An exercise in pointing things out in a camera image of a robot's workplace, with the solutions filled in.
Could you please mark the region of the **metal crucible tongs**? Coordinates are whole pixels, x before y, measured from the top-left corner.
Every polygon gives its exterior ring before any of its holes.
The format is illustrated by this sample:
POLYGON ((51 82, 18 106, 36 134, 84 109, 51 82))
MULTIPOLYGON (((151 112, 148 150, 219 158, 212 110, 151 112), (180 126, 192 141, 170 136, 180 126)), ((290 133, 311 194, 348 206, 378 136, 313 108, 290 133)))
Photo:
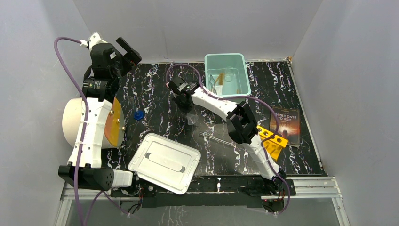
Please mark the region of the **metal crucible tongs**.
POLYGON ((209 76, 209 85, 211 86, 211 89, 210 89, 211 92, 213 92, 213 87, 218 85, 218 76, 215 76, 215 75, 209 76))

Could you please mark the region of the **clear glass beaker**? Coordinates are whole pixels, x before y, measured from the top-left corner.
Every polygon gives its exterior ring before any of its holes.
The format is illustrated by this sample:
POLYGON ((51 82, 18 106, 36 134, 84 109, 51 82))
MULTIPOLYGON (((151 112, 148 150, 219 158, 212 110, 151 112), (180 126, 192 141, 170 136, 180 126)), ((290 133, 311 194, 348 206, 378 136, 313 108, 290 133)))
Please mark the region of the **clear glass beaker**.
POLYGON ((232 82, 234 79, 234 68, 233 67, 226 67, 224 71, 225 77, 224 82, 232 82))

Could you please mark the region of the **small clear plastic bag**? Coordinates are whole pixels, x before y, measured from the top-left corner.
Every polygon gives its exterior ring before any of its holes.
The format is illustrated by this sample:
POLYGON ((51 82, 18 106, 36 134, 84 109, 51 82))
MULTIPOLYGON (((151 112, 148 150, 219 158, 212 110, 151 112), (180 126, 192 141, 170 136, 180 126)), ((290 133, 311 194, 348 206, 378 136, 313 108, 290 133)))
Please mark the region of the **small clear plastic bag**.
POLYGON ((221 96, 223 94, 223 85, 216 85, 213 87, 213 92, 218 95, 221 96))

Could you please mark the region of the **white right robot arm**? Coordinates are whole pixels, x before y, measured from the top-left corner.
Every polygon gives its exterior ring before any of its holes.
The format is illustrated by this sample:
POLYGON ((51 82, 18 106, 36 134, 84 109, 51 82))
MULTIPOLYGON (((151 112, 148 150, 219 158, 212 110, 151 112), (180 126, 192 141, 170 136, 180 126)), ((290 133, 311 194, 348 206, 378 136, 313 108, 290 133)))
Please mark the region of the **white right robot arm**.
POLYGON ((240 144, 256 163, 265 183, 265 190, 271 195, 280 192, 289 197, 290 186, 285 171, 272 159, 267 151, 265 139, 261 139, 258 123, 245 100, 240 103, 230 98, 217 96, 196 82, 187 82, 180 77, 166 83, 172 91, 173 100, 181 111, 190 111, 193 106, 201 106, 226 121, 228 135, 240 144))

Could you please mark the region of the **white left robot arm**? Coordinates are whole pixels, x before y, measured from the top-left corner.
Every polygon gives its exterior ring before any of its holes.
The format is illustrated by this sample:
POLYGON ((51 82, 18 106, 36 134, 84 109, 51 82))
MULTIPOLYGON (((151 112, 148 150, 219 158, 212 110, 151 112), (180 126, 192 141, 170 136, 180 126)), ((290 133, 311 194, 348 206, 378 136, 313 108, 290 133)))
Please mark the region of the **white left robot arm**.
POLYGON ((122 143, 124 113, 116 93, 120 79, 142 60, 123 38, 116 42, 125 54, 96 32, 79 41, 89 50, 91 65, 77 86, 80 97, 71 99, 64 109, 63 133, 73 151, 67 164, 58 168, 58 175, 74 188, 108 191, 122 187, 127 195, 135 196, 141 184, 133 173, 103 167, 101 159, 102 150, 122 143))

